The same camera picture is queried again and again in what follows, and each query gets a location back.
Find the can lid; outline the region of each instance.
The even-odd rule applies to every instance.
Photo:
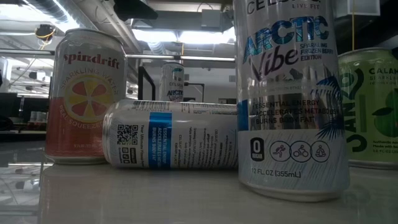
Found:
[[[377,51],[382,50],[382,51],[390,52],[389,49],[386,49],[386,48],[383,48],[383,47],[370,47],[370,48],[365,48],[365,49],[352,50],[350,52],[343,53],[343,54],[339,55],[338,57],[340,58],[340,57],[344,57],[344,56],[351,55],[351,54],[356,54],[356,53],[360,53],[360,52],[367,52],[367,51],[376,51],[376,50]]]
[[[65,34],[68,34],[70,32],[75,32],[75,31],[86,31],[86,32],[94,32],[94,33],[97,33],[97,34],[102,34],[102,35],[105,35],[107,37],[110,37],[110,38],[116,40],[117,42],[119,42],[119,44],[121,44],[123,46],[123,43],[119,39],[117,39],[116,37],[112,36],[111,34],[107,34],[105,32],[99,31],[99,30],[93,30],[93,29],[87,29],[87,28],[76,28],[76,29],[67,30],[65,32]]]
[[[177,65],[181,65],[181,66],[183,66],[183,67],[184,67],[184,65],[183,65],[183,64],[181,64],[181,63],[178,63],[178,62],[166,62],[166,63],[164,63],[163,65],[167,65],[167,64],[171,64],[171,63],[177,64]]]

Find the blue stripe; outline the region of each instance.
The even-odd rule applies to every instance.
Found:
[[[149,167],[170,168],[172,138],[172,114],[151,113],[148,129]]]
[[[238,131],[249,131],[248,101],[238,103]]]

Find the arctic vibe can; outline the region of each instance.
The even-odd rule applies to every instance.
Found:
[[[398,168],[398,61],[387,49],[339,56],[350,165]]]
[[[331,1],[234,1],[239,179],[293,201],[349,186]]]
[[[46,156],[56,163],[105,162],[106,110],[126,96],[126,54],[120,41],[88,29],[69,30],[55,51]]]
[[[165,63],[160,78],[159,100],[182,102],[183,88],[184,66],[176,62]]]
[[[103,149],[116,167],[238,166],[236,105],[122,100],[106,113]]]

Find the qr code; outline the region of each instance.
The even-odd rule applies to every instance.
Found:
[[[119,145],[137,145],[138,125],[118,125],[118,144]]]

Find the white table surface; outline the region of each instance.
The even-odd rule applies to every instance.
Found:
[[[236,170],[43,168],[0,168],[0,223],[398,223],[398,171],[351,168],[340,199],[297,203],[250,191]]]

